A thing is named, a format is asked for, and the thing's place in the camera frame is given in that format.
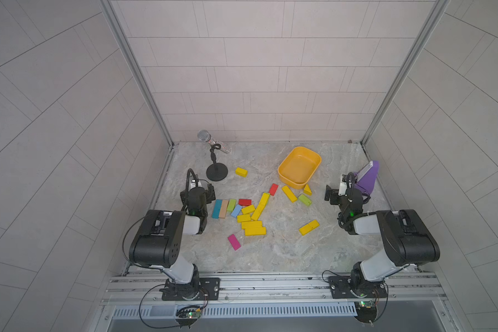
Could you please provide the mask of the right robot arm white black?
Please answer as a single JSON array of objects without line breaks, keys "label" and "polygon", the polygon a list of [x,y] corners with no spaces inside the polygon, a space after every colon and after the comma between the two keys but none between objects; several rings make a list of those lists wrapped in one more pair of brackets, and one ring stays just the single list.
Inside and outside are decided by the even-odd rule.
[{"label": "right robot arm white black", "polygon": [[332,275],[329,284],[334,298],[387,297],[384,281],[408,266],[438,261],[440,248],[415,210],[364,212],[370,200],[357,185],[357,176],[342,176],[340,188],[325,188],[325,201],[338,206],[338,225],[349,235],[380,235],[383,249],[354,264],[350,275]]}]

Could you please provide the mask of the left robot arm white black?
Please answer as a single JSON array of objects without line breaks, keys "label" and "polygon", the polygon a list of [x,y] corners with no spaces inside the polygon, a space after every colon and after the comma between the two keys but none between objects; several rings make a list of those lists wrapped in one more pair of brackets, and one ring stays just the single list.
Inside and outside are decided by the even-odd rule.
[{"label": "left robot arm white black", "polygon": [[136,223],[127,260],[140,268],[159,270],[167,276],[159,286],[163,301],[217,300],[219,279],[201,278],[196,264],[189,263],[180,251],[184,235],[201,235],[208,222],[207,204],[214,198],[191,169],[187,171],[185,189],[181,193],[180,210],[149,210]]}]

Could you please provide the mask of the yellow block of pair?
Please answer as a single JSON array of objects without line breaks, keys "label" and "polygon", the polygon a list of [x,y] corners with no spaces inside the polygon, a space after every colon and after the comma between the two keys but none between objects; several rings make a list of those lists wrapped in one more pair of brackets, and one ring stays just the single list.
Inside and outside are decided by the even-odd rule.
[{"label": "yellow block of pair", "polygon": [[242,230],[250,229],[250,228],[261,228],[263,226],[262,221],[245,221],[241,222]]},{"label": "yellow block of pair", "polygon": [[254,228],[246,228],[244,230],[245,235],[247,237],[249,236],[263,236],[267,234],[267,229],[266,227],[254,227]]}]

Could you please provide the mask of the yellow long diagonal block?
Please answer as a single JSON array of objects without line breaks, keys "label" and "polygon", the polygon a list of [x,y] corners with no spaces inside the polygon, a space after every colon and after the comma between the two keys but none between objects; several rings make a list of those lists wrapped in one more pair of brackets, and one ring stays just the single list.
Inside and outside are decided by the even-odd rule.
[{"label": "yellow long diagonal block", "polygon": [[251,219],[253,221],[258,221],[260,219],[261,214],[263,213],[265,207],[268,204],[270,196],[271,195],[269,193],[263,193],[263,195],[261,196],[260,202],[259,202],[258,206],[256,207],[256,210],[252,214]]}]

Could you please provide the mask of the green block in cluster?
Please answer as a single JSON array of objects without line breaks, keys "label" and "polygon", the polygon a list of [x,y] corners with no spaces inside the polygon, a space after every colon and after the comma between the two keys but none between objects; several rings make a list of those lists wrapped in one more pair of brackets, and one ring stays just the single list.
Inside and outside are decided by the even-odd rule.
[{"label": "green block in cluster", "polygon": [[232,213],[237,205],[236,199],[230,199],[228,202],[227,212]]}]

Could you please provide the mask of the left circuit board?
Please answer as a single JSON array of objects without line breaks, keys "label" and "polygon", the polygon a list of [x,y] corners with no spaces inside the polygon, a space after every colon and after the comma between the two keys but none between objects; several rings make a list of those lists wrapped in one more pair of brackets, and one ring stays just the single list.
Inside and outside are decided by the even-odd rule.
[{"label": "left circuit board", "polygon": [[197,321],[201,318],[203,313],[203,309],[200,306],[192,305],[180,308],[176,312],[176,321],[180,325],[188,325],[190,326],[194,321]]}]

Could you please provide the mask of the yellow small block in cluster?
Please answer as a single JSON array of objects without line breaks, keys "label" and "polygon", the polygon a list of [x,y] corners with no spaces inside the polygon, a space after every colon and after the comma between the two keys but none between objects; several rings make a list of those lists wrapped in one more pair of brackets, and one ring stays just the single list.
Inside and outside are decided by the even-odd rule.
[{"label": "yellow small block in cluster", "polygon": [[256,211],[254,205],[246,206],[242,208],[242,214],[253,214]]}]

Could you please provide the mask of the yellow triangle block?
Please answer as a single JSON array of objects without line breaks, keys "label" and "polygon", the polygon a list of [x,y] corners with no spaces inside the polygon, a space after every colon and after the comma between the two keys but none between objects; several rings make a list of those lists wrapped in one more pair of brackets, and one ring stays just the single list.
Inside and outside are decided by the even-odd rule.
[{"label": "yellow triangle block", "polygon": [[305,195],[309,195],[309,196],[312,195],[312,190],[311,190],[311,188],[310,188],[310,186],[309,186],[308,183],[304,186],[303,192],[304,192]]}]

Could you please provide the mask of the circuit board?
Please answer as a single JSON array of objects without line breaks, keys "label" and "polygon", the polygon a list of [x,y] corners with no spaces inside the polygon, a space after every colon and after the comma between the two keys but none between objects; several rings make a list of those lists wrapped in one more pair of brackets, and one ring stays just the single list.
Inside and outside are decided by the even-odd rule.
[{"label": "circuit board", "polygon": [[203,313],[203,309],[200,306],[192,305],[180,308],[176,312],[176,321],[180,325],[188,325],[190,326],[194,321],[197,321],[201,318]]},{"label": "circuit board", "polygon": [[378,317],[378,306],[374,302],[355,302],[357,321],[372,324]]}]

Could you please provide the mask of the yellow plastic bin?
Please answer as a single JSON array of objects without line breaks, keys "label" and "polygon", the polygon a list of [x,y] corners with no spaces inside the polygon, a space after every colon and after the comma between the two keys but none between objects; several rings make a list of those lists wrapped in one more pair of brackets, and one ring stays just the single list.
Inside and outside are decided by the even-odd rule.
[{"label": "yellow plastic bin", "polygon": [[279,179],[285,185],[302,190],[322,163],[322,157],[306,147],[295,147],[278,167]]}]

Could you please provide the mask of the red block near bin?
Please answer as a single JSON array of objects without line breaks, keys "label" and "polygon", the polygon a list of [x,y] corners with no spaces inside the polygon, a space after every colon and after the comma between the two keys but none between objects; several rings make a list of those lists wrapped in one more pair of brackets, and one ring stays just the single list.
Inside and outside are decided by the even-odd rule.
[{"label": "red block near bin", "polygon": [[271,188],[269,189],[269,194],[271,196],[274,196],[278,190],[278,184],[274,183],[271,185]]}]

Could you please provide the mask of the magenta block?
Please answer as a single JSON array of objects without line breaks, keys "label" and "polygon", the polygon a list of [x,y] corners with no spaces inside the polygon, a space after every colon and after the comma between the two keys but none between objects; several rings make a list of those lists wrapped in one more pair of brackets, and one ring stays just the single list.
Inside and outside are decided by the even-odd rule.
[{"label": "magenta block", "polygon": [[236,235],[230,235],[228,237],[228,241],[230,242],[233,250],[239,250],[242,247]]}]

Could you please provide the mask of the microphone on black stand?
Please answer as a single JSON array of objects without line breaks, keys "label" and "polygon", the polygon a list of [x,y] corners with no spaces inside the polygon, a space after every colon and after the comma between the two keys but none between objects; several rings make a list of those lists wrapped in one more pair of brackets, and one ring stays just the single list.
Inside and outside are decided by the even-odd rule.
[{"label": "microphone on black stand", "polygon": [[209,180],[218,182],[224,180],[228,175],[228,168],[225,164],[218,162],[216,151],[221,151],[225,154],[231,153],[231,148],[222,141],[218,141],[207,130],[200,130],[197,138],[210,145],[210,158],[212,164],[206,170],[206,176]]}]

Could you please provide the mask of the green block right of bin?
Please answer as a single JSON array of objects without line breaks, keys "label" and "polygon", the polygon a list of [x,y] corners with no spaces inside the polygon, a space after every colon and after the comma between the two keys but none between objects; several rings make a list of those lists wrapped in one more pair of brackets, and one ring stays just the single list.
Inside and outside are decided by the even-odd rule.
[{"label": "green block right of bin", "polygon": [[312,200],[309,199],[307,196],[305,196],[304,194],[301,194],[300,196],[298,196],[298,199],[303,202],[306,206],[311,206],[312,204]]}]

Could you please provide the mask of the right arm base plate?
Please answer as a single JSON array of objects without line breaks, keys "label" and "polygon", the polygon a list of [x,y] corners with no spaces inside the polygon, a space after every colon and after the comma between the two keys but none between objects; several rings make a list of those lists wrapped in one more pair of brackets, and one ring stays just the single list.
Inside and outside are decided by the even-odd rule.
[{"label": "right arm base plate", "polygon": [[332,275],[326,282],[333,299],[385,299],[388,296],[382,282],[368,282],[361,277]]}]

